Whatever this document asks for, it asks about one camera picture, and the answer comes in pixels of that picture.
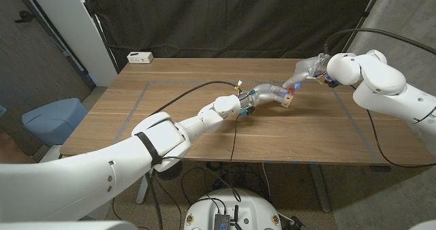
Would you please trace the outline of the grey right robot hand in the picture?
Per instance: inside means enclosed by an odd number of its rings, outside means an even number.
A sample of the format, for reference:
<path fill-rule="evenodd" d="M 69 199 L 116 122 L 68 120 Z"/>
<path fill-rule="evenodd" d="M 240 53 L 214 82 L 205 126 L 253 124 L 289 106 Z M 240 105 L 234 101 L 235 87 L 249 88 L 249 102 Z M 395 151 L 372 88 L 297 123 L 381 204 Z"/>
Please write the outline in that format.
<path fill-rule="evenodd" d="M 297 62 L 294 74 L 290 79 L 283 83 L 282 87 L 284 89 L 289 89 L 306 79 L 315 79 L 325 75 L 327 73 L 327 64 L 330 59 L 331 56 L 329 54 L 320 53 L 317 56 Z"/>

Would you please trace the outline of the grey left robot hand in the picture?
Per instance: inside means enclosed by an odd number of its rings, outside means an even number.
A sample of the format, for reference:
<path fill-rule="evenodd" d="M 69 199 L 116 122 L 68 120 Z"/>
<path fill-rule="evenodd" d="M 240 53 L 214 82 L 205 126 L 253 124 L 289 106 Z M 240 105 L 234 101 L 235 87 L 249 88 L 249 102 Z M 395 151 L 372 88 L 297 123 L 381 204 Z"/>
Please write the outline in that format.
<path fill-rule="evenodd" d="M 277 101 L 283 107 L 290 105 L 293 95 L 280 86 L 271 84 L 260 84 L 252 88 L 249 92 L 241 93 L 238 96 L 241 105 L 241 115 L 250 115 L 254 112 L 257 104 L 269 101 Z"/>

